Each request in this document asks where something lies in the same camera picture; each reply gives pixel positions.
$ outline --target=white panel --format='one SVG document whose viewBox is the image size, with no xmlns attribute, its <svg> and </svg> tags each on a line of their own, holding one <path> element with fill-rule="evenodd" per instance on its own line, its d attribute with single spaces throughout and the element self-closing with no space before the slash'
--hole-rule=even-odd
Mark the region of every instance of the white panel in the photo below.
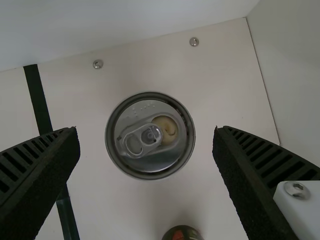
<svg viewBox="0 0 320 240">
<path fill-rule="evenodd" d="M 300 240 L 319 240 L 320 181 L 298 182 L 309 190 L 309 199 L 289 195 L 284 188 L 286 181 L 282 181 L 276 187 L 273 200 Z"/>
<path fill-rule="evenodd" d="M 0 71 L 248 15 L 259 0 L 2 0 Z"/>
<path fill-rule="evenodd" d="M 177 224 L 205 239 L 247 239 L 212 157 L 216 125 L 278 143 L 245 19 L 43 63 L 39 72 L 54 129 L 77 127 L 81 158 L 68 188 L 81 239 L 156 240 Z M 187 165 L 159 181 L 126 176 L 105 147 L 112 110 L 142 91 L 177 98 L 196 128 Z"/>
<path fill-rule="evenodd" d="M 0 72 L 0 151 L 39 136 L 24 69 Z M 56 205 L 36 240 L 62 240 Z"/>
<path fill-rule="evenodd" d="M 320 1 L 262 0 L 248 23 L 284 148 L 320 166 Z"/>
</svg>

